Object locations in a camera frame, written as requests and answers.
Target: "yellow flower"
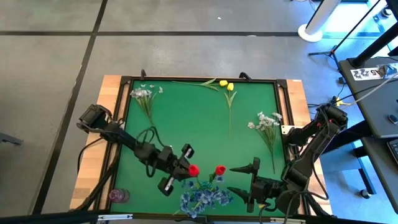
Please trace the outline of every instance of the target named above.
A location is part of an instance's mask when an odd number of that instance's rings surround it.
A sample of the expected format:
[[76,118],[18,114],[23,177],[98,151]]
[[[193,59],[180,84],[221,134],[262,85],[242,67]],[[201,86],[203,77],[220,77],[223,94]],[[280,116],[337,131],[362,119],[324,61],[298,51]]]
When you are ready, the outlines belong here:
[[227,89],[228,91],[234,90],[234,83],[229,83],[228,86],[226,87],[226,89]]
[[220,86],[221,86],[221,87],[224,87],[224,86],[226,86],[226,85],[228,85],[228,82],[227,82],[226,80],[221,80],[221,81],[220,81]]

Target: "white stand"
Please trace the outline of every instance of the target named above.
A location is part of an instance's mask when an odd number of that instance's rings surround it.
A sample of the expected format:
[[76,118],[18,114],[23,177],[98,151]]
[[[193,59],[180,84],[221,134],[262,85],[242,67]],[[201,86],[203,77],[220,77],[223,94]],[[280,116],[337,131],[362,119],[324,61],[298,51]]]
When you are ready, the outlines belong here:
[[310,22],[298,28],[298,35],[308,42],[318,42],[322,39],[321,28],[341,0],[323,0],[310,19]]
[[305,32],[305,27],[307,25],[303,24],[298,28],[298,35],[303,39],[306,40],[308,42],[318,42],[319,40],[322,40],[322,30],[318,30],[318,32],[310,35],[308,33]]

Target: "red rose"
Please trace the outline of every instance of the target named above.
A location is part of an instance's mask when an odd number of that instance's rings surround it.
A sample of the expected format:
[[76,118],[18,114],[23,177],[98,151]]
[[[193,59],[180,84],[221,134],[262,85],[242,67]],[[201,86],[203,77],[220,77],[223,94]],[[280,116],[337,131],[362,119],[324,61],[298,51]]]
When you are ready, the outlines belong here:
[[224,175],[225,170],[226,170],[225,166],[219,165],[219,166],[216,167],[216,172],[215,173],[217,175]]
[[199,167],[197,165],[189,165],[188,173],[191,177],[197,177],[199,175]]

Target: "concrete floor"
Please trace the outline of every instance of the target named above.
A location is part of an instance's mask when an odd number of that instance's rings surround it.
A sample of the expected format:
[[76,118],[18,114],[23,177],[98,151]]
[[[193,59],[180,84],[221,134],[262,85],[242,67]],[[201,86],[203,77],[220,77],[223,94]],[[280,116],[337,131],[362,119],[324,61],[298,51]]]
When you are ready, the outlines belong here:
[[[100,5],[101,0],[3,0],[0,1],[0,31],[92,31]],[[350,7],[353,6],[340,4],[332,17],[355,21],[357,14],[347,16]],[[364,14],[367,8],[365,4],[355,4],[358,14]],[[288,0],[113,0],[108,1],[99,30],[295,32],[299,25],[308,22],[312,13],[308,2]],[[343,24],[336,26],[335,22],[328,21],[326,32],[346,32],[352,26],[352,22],[338,23]],[[371,19],[365,24],[358,32],[379,32]],[[2,217],[29,211],[89,38],[0,35],[0,132],[25,141],[19,147],[0,144],[0,202],[7,205],[0,207]],[[337,51],[337,57],[355,57],[374,39],[348,39]],[[96,102],[103,75],[138,75],[142,68],[148,75],[165,76],[236,77],[244,71],[253,78],[301,79],[307,101],[323,103],[341,90],[336,82],[340,74],[332,59],[307,54],[329,50],[340,40],[329,38],[309,44],[299,37],[98,36],[44,212],[68,210],[76,179],[77,155],[86,142],[86,134],[78,130],[75,123],[87,106]],[[379,55],[387,52],[385,48]],[[346,87],[341,96],[349,94]],[[363,119],[357,106],[346,111],[349,125]],[[391,206],[381,186],[376,184],[377,195],[369,203],[344,190],[341,175],[346,177],[346,184],[363,188],[359,173],[326,173],[335,215],[375,222],[397,221],[398,215],[388,209],[377,219],[369,215],[377,214],[376,211],[382,209],[380,204]],[[378,182],[374,171],[371,175]],[[349,209],[341,205],[348,203]]]

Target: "green mat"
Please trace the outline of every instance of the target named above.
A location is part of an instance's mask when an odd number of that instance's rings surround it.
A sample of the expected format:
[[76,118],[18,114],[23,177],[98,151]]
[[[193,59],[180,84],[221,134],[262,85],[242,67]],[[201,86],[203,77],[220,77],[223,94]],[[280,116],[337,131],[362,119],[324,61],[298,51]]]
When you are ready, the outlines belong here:
[[[280,130],[274,145],[275,174],[272,171],[270,152],[260,135],[248,128],[248,122],[258,123],[257,113],[263,111],[270,115],[277,111],[274,86],[271,83],[235,83],[237,91],[232,105],[231,137],[228,134],[228,105],[223,92],[214,91],[202,86],[184,85],[171,81],[135,81],[134,89],[142,84],[161,86],[163,94],[155,97],[152,117],[159,131],[161,141],[173,147],[179,157],[185,143],[191,144],[195,154],[189,159],[191,164],[200,168],[200,180],[208,180],[217,165],[229,168],[241,167],[259,157],[261,166],[259,175],[280,180],[285,166]],[[126,131],[136,137],[150,126],[135,99],[131,100]],[[156,146],[162,149],[157,141]],[[157,185],[167,174],[157,170],[153,178],[148,178],[145,166],[134,156],[134,153],[123,146],[114,188],[128,189],[128,203],[111,205],[112,212],[130,213],[175,213],[180,206],[183,193],[181,184],[174,182],[174,191],[169,197],[164,196]],[[237,187],[249,190],[251,175],[226,171],[223,188]],[[246,205],[241,198],[231,193],[234,201],[222,207],[216,203],[216,209],[207,208],[203,215],[239,215],[258,216],[256,205],[253,213],[246,212]],[[279,210],[263,213],[264,216],[283,216]]]

